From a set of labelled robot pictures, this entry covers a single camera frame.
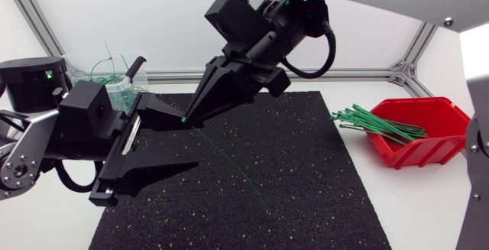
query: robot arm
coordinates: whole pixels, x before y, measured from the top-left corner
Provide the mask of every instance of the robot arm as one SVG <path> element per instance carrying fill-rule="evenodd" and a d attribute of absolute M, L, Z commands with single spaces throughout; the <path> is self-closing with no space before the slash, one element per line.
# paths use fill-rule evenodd
<path fill-rule="evenodd" d="M 206 71 L 186 120 L 202 122 L 241 104 L 267 88 L 278 97 L 290 81 L 278 63 L 304 78 L 324 74 L 335 59 L 336 40 L 322 0 L 216 0 L 207 20 L 227 40 L 224 56 L 214 57 Z M 287 54 L 306 36 L 325 35 L 329 56 L 315 73 L 292 66 Z"/>

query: metal bracket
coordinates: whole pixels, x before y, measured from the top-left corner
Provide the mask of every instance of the metal bracket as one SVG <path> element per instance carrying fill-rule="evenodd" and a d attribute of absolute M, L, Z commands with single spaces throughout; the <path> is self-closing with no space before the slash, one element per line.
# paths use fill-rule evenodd
<path fill-rule="evenodd" d="M 414 97 L 428 97 L 433 94 L 417 78 L 417 63 L 436 32 L 436 25 L 422 23 L 403 58 L 389 69 L 389 82 L 402 86 Z"/>
<path fill-rule="evenodd" d="M 468 199 L 467 212 L 458 239 L 457 249 L 486 249 L 489 244 L 489 159 L 488 149 L 481 144 L 479 122 L 475 116 L 467 131 L 467 166 L 472 190 Z"/>

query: black rubber mat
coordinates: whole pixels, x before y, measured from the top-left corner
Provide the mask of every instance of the black rubber mat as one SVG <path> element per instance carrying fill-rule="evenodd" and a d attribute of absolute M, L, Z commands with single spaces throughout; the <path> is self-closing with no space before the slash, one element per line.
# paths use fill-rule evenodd
<path fill-rule="evenodd" d="M 181 109 L 190 101 L 160 98 Z M 320 93 L 260 93 L 202 131 L 257 184 L 266 206 L 197 132 L 143 131 L 141 155 L 200 164 L 136 198 L 120 196 L 105 210 L 91 249 L 390 249 Z"/>

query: red plastic bin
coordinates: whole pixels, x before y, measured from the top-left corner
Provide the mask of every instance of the red plastic bin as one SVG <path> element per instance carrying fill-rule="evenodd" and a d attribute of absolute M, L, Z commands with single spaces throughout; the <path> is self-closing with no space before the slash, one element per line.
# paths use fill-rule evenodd
<path fill-rule="evenodd" d="M 368 133 L 388 167 L 399 170 L 412 165 L 444 165 L 465 147 L 470 118 L 447 98 L 388 99 L 371 112 L 383 119 L 420 125 L 429 135 L 402 146 L 382 135 Z"/>

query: clear plastic box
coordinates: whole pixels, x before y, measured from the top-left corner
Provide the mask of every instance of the clear plastic box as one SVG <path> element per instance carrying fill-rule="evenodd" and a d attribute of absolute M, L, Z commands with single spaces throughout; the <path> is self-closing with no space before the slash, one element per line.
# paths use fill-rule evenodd
<path fill-rule="evenodd" d="M 144 64 L 132 83 L 125 76 L 139 56 L 144 55 L 135 51 L 111 52 L 111 56 L 108 53 L 63 55 L 73 85 L 80 80 L 105 84 L 112 107 L 126 113 L 129 113 L 138 93 L 149 90 Z"/>

